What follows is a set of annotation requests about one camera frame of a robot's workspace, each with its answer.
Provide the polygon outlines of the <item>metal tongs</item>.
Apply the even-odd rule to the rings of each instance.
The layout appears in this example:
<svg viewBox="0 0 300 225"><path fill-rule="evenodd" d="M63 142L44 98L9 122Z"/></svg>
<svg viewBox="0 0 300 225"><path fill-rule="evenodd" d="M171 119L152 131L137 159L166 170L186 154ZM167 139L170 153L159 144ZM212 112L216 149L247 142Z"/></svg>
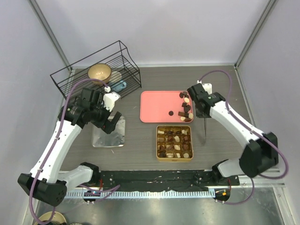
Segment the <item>metal tongs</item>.
<svg viewBox="0 0 300 225"><path fill-rule="evenodd" d="M207 119L203 119L203 126L204 126L204 141L203 143L205 144L207 141Z"/></svg>

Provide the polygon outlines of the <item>pink tray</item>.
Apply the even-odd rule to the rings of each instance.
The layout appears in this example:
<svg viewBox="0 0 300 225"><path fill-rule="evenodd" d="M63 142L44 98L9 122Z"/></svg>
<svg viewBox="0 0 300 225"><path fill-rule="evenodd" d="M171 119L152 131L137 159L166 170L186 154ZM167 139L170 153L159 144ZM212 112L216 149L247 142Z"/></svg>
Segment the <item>pink tray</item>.
<svg viewBox="0 0 300 225"><path fill-rule="evenodd" d="M194 119L192 101L186 91L144 91L141 94L140 120L144 123L190 123Z"/></svg>

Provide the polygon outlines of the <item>gold chocolate box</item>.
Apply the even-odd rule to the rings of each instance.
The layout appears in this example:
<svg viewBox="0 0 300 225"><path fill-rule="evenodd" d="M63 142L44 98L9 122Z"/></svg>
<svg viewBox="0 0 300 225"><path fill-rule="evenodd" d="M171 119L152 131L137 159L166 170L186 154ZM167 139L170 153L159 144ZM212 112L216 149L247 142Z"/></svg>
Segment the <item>gold chocolate box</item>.
<svg viewBox="0 0 300 225"><path fill-rule="evenodd" d="M190 162L194 157L190 126L157 126L156 157L160 162Z"/></svg>

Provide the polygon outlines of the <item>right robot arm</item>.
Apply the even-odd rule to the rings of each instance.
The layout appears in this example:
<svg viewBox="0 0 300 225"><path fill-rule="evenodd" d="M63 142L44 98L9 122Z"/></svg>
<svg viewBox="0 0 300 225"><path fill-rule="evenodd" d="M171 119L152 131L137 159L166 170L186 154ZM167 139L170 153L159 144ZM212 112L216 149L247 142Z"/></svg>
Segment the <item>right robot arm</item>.
<svg viewBox="0 0 300 225"><path fill-rule="evenodd" d="M223 185L229 177L246 175L254 178L279 161L278 139L272 132L264 133L248 123L229 106L226 99L217 92L209 94L202 84L187 90L195 103L198 118L212 118L228 130L241 145L243 152L239 158L223 160L212 167L212 181Z"/></svg>

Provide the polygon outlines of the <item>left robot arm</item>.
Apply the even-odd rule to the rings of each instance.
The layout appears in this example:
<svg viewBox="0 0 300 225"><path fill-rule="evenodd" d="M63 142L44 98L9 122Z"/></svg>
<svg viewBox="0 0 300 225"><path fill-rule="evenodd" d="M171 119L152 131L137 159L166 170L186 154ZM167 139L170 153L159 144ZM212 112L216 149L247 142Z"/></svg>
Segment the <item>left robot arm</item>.
<svg viewBox="0 0 300 225"><path fill-rule="evenodd" d="M115 130L121 113L116 112L111 120L109 117L119 99L120 95L114 91L104 93L84 88L74 101L66 102L42 156L28 174L22 173L18 178L18 184L31 200L56 207L67 191L84 183L89 187L99 183L99 167L91 163L83 162L63 175L59 172L73 141L86 124L91 123L106 134Z"/></svg>

